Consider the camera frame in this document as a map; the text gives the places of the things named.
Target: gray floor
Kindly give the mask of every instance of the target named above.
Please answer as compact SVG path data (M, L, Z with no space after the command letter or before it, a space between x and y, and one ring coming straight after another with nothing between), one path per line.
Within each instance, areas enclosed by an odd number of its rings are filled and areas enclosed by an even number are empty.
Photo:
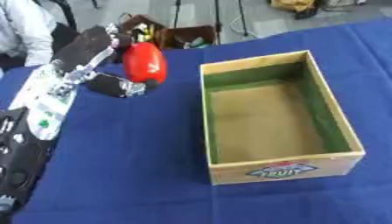
M355 21L392 16L392 1L368 0L361 6L346 7L349 12L321 11L316 17L294 20L293 14L274 9L266 4L266 0L242 0L246 13L247 27L258 38L270 35L302 30L326 25L350 23ZM105 25L117 22L122 13L149 14L160 23L172 27L175 0L98 0L101 8L96 10L90 0L68 0L79 29L82 31L93 25ZM52 3L44 3L59 21L65 21L60 8ZM235 33L230 25L239 17L236 0L220 0L221 20L223 23L222 43L243 41L245 38ZM214 0L182 0L178 26L213 25ZM241 30L241 22L233 24L236 30Z

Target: red fruit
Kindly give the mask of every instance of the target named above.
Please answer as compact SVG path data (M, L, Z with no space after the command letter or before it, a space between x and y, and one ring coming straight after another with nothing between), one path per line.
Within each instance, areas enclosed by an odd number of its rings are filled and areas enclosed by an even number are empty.
M165 57L152 43L132 45L122 56L122 66L132 82L153 79L161 84L166 78Z

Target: cardboard box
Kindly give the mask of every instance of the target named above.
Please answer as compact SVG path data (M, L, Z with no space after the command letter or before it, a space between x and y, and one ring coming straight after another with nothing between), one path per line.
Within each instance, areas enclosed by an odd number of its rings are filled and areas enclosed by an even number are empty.
M309 51L200 71L214 185L344 175L365 155Z

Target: box label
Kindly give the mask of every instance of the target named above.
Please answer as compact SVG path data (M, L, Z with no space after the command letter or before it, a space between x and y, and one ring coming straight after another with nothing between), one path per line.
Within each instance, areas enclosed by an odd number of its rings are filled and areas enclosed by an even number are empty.
M318 167L313 165L284 162L272 164L267 167L263 167L260 170L248 172L247 175L257 176L259 178L282 179L317 169Z

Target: blue tablecloth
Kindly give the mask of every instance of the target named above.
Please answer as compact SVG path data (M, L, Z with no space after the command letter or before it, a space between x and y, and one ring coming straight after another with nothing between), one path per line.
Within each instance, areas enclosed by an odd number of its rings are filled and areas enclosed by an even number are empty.
M211 186L199 65L304 49L314 54L367 155L344 177ZM392 223L391 18L165 56L167 82L151 95L123 100L81 90L15 223ZM0 81L0 108L30 71L16 69Z

